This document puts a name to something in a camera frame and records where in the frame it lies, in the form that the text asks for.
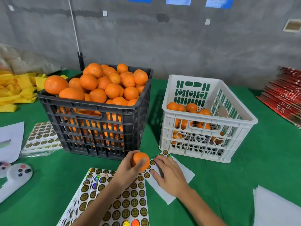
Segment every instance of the concrete wall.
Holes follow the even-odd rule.
[[[71,1],[85,64],[123,62],[151,67],[156,78],[203,76],[252,88],[277,66],[301,69],[301,34],[282,32],[288,18],[301,18],[301,0],[234,0],[230,10],[205,8],[206,0]],[[0,43],[79,69],[68,0],[0,0]]]

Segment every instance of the white game controller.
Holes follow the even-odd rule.
[[[11,167],[10,163],[0,162],[0,178],[6,177],[9,167]]]
[[[22,163],[12,165],[7,170],[6,177],[7,182],[0,189],[0,203],[31,179],[32,168]]]

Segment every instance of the green tablecloth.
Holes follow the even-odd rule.
[[[63,71],[67,76],[76,73]],[[166,80],[152,82],[148,124],[140,148],[150,156],[160,152],[159,122],[166,85]],[[301,132],[257,100],[250,90],[242,87],[231,87],[231,90],[259,120],[231,163],[175,157],[195,173],[190,186],[227,224],[251,225],[254,215],[252,189],[257,185],[301,206]],[[0,127],[21,121],[25,121],[25,139],[37,122],[48,121],[39,100],[19,105],[15,113],[0,113]],[[116,170],[119,165],[119,161],[63,150],[17,162],[30,164],[34,175],[0,204],[1,225],[56,225],[90,167]],[[196,225],[178,200],[166,205],[148,183],[146,190],[151,225]]]

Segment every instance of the white cable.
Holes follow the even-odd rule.
[[[75,39],[76,39],[76,44],[77,44],[77,50],[78,50],[78,54],[80,54],[70,0],[68,0],[68,2],[69,2],[70,12],[71,12],[71,18],[72,18],[72,23],[73,23],[73,28],[74,28],[74,34],[75,34]]]

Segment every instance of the red paper stack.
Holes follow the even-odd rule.
[[[257,98],[301,129],[301,71],[286,67],[279,70],[278,79],[267,83]]]

